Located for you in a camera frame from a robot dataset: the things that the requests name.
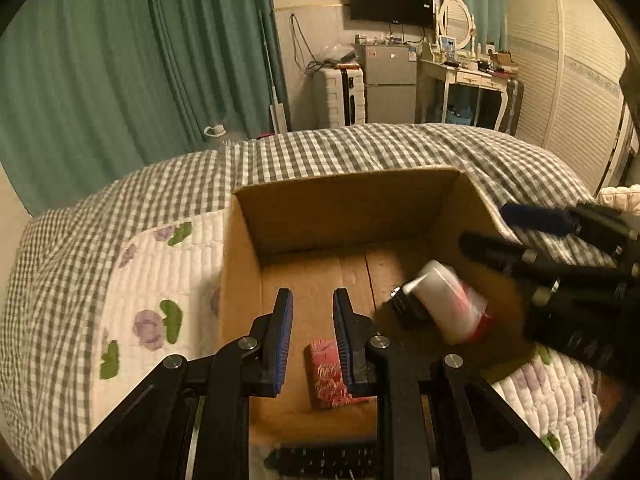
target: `gingham blanket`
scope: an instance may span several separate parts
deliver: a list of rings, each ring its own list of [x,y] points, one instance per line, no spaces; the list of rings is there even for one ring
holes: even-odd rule
[[[0,324],[0,399],[18,457],[48,478],[88,434],[92,340],[126,240],[225,208],[246,184],[434,164],[465,171],[496,207],[591,198],[558,158],[514,137],[467,126],[367,124],[180,156],[40,216],[23,235]],[[518,236],[569,263],[603,263],[576,240]]]

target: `metal bolt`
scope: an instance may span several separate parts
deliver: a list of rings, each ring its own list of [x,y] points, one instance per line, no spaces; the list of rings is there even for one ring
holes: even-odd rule
[[[369,344],[373,346],[373,348],[384,350],[389,346],[389,339],[388,337],[384,337],[383,335],[375,335],[371,339],[369,339]]]
[[[444,357],[444,364],[449,368],[460,368],[462,366],[462,357],[458,354],[449,354]]]
[[[182,364],[182,356],[178,354],[171,354],[165,357],[162,360],[162,364],[165,368],[169,368],[169,370],[173,370],[174,368],[179,368]]]
[[[539,286],[531,297],[531,303],[535,306],[546,306],[551,299],[551,290],[546,286]]]
[[[253,350],[258,346],[258,342],[251,336],[245,336],[240,341],[238,341],[238,346],[242,350]]]
[[[522,253],[522,261],[526,264],[532,264],[536,261],[538,254],[533,249],[527,249]]]

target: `cardboard carton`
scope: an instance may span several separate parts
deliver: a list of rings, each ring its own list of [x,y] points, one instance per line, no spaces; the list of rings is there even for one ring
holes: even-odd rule
[[[252,437],[270,443],[343,442],[376,434],[375,402],[316,408],[305,348],[334,338],[332,295],[346,287],[356,312],[412,351],[455,351],[490,381],[523,364],[524,310],[513,281],[465,259],[462,231],[498,235],[486,204],[454,168],[353,173],[239,189],[232,197],[220,299],[220,345],[246,335],[271,312],[280,287],[293,291],[286,380],[277,399],[252,399]],[[388,306],[395,286],[431,259],[452,265],[489,299],[492,329],[447,348],[435,327],[406,332]]]

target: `drawer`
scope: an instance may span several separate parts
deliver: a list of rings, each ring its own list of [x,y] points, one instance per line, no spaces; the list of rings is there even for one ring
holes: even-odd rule
[[[482,83],[482,76],[477,74],[470,74],[469,72],[458,72],[456,74],[456,83],[462,83],[463,85],[480,86]]]
[[[482,78],[482,88],[489,88],[491,90],[503,90],[507,86],[507,80],[504,81],[493,79],[492,77]]]

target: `television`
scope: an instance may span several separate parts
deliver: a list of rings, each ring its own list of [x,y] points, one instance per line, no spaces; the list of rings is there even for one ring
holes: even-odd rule
[[[349,0],[352,20],[433,28],[433,0]]]

